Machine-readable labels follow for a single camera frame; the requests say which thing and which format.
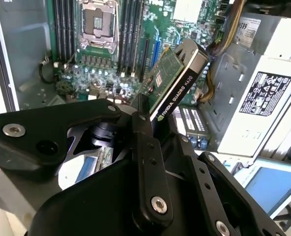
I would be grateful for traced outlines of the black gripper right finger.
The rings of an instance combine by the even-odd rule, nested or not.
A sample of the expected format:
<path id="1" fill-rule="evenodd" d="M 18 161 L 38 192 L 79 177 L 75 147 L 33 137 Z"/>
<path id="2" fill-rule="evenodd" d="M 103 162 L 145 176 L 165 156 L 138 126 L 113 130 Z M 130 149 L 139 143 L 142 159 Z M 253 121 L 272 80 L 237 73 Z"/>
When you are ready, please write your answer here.
<path id="1" fill-rule="evenodd" d="M 209 152 L 197 156 L 183 135 L 179 142 L 185 179 L 192 183 L 207 236 L 282 236 L 284 233 L 232 174 Z"/>

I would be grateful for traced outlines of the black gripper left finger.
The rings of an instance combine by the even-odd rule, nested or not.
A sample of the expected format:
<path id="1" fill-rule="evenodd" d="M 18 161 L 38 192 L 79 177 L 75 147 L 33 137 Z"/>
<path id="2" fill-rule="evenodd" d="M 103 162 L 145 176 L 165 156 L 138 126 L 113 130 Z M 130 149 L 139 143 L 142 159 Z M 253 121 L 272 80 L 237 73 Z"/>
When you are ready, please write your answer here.
<path id="1" fill-rule="evenodd" d="M 138 95 L 132 112 L 107 99 L 0 114 L 0 168 L 29 182 L 52 180 L 67 159 L 112 147 L 122 159 L 119 131 L 133 120 L 149 120 L 149 99 Z"/>

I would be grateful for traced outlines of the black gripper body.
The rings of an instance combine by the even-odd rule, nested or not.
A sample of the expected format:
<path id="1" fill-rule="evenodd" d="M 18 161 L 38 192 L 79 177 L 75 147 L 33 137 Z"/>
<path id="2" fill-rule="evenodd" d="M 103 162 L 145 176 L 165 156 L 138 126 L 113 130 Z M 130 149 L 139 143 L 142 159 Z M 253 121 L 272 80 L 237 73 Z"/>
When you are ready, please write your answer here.
<path id="1" fill-rule="evenodd" d="M 148 121 L 119 131 L 122 159 L 51 197 L 32 236 L 205 236 L 177 134 L 153 137 Z"/>

